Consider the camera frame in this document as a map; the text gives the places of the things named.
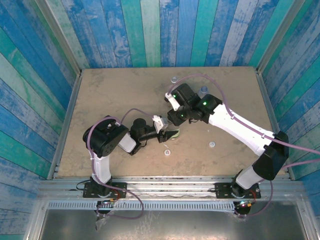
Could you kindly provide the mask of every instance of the vent grill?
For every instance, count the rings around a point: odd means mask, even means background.
[[[107,203],[101,210],[111,210],[113,206]],[[97,201],[88,200],[53,200],[48,209],[64,210],[96,210]],[[141,204],[133,201],[119,201],[114,204],[114,210],[140,210]],[[232,212],[235,205],[232,201],[144,201],[147,211],[218,211]]]

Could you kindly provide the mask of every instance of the small object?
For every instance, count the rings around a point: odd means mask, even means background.
[[[198,95],[202,99],[206,94],[208,94],[208,87],[202,86],[198,91]]]
[[[216,143],[214,141],[211,141],[209,143],[210,148],[214,148],[216,146]]]
[[[176,76],[172,77],[171,82],[175,84],[176,82],[178,82],[178,78]]]
[[[171,154],[171,151],[169,149],[164,151],[164,155],[169,156]]]

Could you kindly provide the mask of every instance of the small white cap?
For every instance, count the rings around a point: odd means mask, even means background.
[[[216,143],[214,141],[211,141],[209,143],[210,148],[214,148],[216,146]]]
[[[171,154],[171,151],[169,149],[164,150],[164,155],[169,156]]]

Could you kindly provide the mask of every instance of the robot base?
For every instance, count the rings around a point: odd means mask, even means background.
[[[217,199],[260,199],[261,193],[259,184],[256,183],[252,185],[248,190],[245,191],[243,196],[236,196],[233,193],[232,183],[231,182],[218,182],[214,184],[214,188],[209,189],[209,192],[214,192]]]
[[[121,189],[127,189],[127,183],[126,182],[112,182],[112,179],[110,179],[107,183],[107,185],[111,185],[113,187],[121,188]],[[98,184],[96,181],[90,177],[90,182],[86,182],[84,184],[83,189],[83,198],[87,199],[96,199],[96,198],[108,198],[108,199],[117,199],[117,198],[125,198],[126,192],[124,191],[115,191],[110,188],[107,188],[105,186],[102,186]]]

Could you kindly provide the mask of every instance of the metal floor panel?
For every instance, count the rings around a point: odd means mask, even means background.
[[[265,203],[257,203],[260,209]],[[117,214],[133,217],[138,211]],[[239,219],[214,211],[146,211],[137,220],[108,218],[95,230],[92,210],[48,210],[42,240],[306,240],[298,208],[273,202],[263,214]]]

